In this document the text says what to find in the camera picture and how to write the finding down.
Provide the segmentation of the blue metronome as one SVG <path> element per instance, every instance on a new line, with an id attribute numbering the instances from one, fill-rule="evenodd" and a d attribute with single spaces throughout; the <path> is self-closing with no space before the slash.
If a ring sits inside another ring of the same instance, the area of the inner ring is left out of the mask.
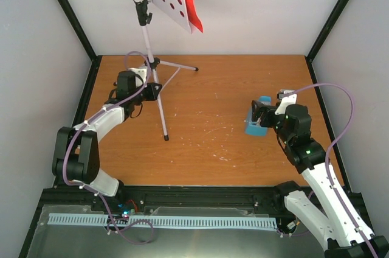
<path id="1" fill-rule="evenodd" d="M 259 102 L 262 102 L 263 104 L 270 105 L 271 104 L 271 97 L 269 96 L 261 96 L 258 99 Z M 252 107 L 249 108 L 249 111 L 247 113 L 246 119 L 244 121 L 245 123 L 245 134 L 249 136 L 256 136 L 256 137 L 262 137 L 267 134 L 267 128 L 261 127 L 260 125 L 257 125 L 256 122 L 252 121 Z"/>

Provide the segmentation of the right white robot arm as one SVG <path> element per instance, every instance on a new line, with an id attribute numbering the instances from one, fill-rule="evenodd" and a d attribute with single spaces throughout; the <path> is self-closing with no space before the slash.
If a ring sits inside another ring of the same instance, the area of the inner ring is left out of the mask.
<path id="1" fill-rule="evenodd" d="M 311 187 L 315 206 L 293 181 L 278 185 L 283 206 L 293 213 L 322 246 L 325 257 L 385 257 L 388 241 L 363 221 L 325 162 L 323 147 L 311 136 L 311 116 L 295 102 L 266 105 L 252 101 L 252 121 L 272 128 L 288 161 Z"/>

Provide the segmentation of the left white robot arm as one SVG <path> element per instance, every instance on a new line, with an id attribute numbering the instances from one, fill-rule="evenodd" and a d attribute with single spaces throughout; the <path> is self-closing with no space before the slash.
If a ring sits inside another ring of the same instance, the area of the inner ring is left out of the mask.
<path id="1" fill-rule="evenodd" d="M 119 191 L 123 183 L 101 169 L 98 145 L 113 128 L 136 117 L 136 106 L 142 109 L 143 102 L 157 100 L 162 85 L 150 83 L 149 77 L 146 66 L 119 72 L 115 88 L 95 115 L 57 133 L 52 173 L 67 185 L 105 196 L 113 211 L 125 207 L 126 195 Z"/>

